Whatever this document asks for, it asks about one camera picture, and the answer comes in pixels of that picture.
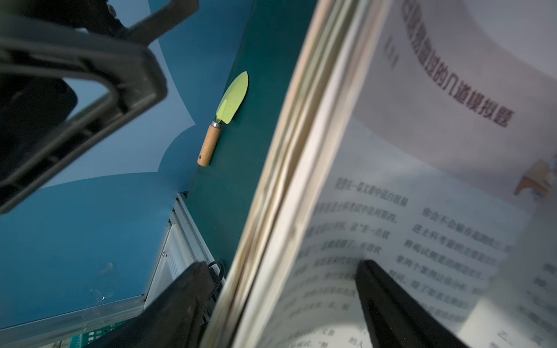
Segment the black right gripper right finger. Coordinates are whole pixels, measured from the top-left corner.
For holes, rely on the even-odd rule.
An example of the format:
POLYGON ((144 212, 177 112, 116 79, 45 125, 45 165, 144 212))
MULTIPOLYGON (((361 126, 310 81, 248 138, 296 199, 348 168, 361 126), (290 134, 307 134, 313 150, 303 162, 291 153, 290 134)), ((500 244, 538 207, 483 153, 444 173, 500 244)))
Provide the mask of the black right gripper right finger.
POLYGON ((361 261, 355 283, 373 347, 466 347, 376 262, 361 261))

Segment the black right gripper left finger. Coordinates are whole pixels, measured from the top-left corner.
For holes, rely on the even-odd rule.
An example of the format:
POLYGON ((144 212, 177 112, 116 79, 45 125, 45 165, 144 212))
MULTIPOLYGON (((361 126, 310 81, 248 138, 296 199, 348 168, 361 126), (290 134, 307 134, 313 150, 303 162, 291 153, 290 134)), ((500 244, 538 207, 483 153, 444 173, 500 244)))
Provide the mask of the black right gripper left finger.
POLYGON ((206 262, 191 264, 142 314, 89 347, 198 347, 215 284, 206 262))

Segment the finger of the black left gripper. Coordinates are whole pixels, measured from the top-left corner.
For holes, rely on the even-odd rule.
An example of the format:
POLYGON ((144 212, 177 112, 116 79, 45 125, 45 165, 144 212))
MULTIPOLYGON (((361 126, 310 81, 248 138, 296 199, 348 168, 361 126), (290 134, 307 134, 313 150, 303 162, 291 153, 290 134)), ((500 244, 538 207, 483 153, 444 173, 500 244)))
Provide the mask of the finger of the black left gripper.
POLYGON ((148 17, 124 30, 124 41, 149 46, 168 31, 184 22, 199 9, 198 0, 172 0, 148 17))
POLYGON ((145 46, 1 14, 1 211, 168 93, 145 46))

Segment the science magazine book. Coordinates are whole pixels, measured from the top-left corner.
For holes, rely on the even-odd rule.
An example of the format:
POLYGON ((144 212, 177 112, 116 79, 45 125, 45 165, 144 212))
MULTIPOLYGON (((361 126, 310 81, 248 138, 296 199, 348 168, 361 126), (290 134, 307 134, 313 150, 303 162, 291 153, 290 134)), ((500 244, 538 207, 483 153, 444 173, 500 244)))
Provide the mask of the science magazine book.
POLYGON ((556 346, 556 76, 504 1, 319 1, 202 347, 373 347, 376 262, 466 347, 556 346))

